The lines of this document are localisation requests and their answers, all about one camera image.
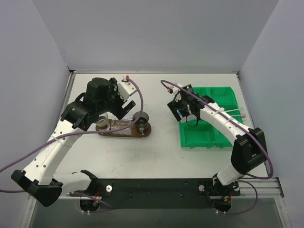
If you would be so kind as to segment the clear acrylic organizer box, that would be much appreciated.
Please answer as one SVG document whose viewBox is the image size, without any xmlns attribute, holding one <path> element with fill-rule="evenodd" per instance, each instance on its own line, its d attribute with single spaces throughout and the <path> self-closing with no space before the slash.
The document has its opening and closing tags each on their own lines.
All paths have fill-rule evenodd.
<svg viewBox="0 0 304 228">
<path fill-rule="evenodd" d="M 118 120 L 116 117 L 113 117 L 111 120 L 109 120 L 109 122 L 111 125 L 111 129 L 121 129 L 133 122 L 133 115 L 127 114 L 121 120 Z M 131 136 L 132 131 L 133 131 L 132 126 L 129 126 L 128 128 L 125 128 L 123 130 L 113 132 L 113 134 L 122 135 L 122 136 Z"/>
</svg>

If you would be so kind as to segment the black cylindrical cup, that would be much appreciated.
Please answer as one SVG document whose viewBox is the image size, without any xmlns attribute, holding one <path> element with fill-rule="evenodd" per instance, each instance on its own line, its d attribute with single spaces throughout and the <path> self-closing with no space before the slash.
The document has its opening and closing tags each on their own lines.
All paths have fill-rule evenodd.
<svg viewBox="0 0 304 228">
<path fill-rule="evenodd" d="M 142 114 L 140 114 L 140 112 L 136 112 L 133 115 L 133 121 L 135 121 L 137 118 L 139 119 L 135 122 L 135 127 L 137 131 L 144 133 L 148 128 L 149 116 L 146 112 L 142 112 Z"/>
</svg>

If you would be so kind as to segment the clear plastic cup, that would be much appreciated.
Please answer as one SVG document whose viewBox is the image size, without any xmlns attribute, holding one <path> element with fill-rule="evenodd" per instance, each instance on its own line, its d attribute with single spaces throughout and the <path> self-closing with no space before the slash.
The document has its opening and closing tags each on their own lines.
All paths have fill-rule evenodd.
<svg viewBox="0 0 304 228">
<path fill-rule="evenodd" d="M 98 117 L 98 120 L 97 122 L 95 123 L 96 127 L 95 129 L 97 131 L 100 131 L 100 130 L 110 130 L 111 129 L 111 125 L 110 125 L 110 122 L 108 120 L 108 117 L 107 116 L 104 116 L 104 115 L 101 115 Z"/>
</svg>

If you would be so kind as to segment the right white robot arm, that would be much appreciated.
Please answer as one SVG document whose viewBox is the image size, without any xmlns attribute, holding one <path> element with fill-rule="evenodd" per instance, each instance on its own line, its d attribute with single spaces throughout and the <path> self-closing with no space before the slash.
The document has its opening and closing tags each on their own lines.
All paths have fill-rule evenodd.
<svg viewBox="0 0 304 228">
<path fill-rule="evenodd" d="M 196 94 L 191 85 L 175 84 L 167 90 L 174 95 L 167 106 L 178 122 L 193 115 L 197 121 L 211 124 L 232 144 L 230 163 L 213 177 L 215 185 L 226 187 L 267 160 L 265 135 L 260 128 L 242 124 L 208 95 Z"/>
</svg>

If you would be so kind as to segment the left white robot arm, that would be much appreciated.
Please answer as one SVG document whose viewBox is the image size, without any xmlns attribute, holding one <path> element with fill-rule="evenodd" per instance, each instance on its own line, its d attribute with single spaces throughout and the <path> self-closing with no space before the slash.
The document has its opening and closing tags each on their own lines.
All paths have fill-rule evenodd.
<svg viewBox="0 0 304 228">
<path fill-rule="evenodd" d="M 55 174 L 59 164 L 73 144 L 89 127 L 97 123 L 99 116 L 107 112 L 122 119 L 135 102 L 126 101 L 139 88 L 125 76 L 118 82 L 115 78 L 93 78 L 87 83 L 86 91 L 68 104 L 55 127 L 49 141 L 37 148 L 38 154 L 22 170 L 15 170 L 11 179 L 44 207 L 51 206 L 62 194 L 82 191 L 93 195 L 97 191 L 98 178 L 87 170 L 69 175 Z"/>
</svg>

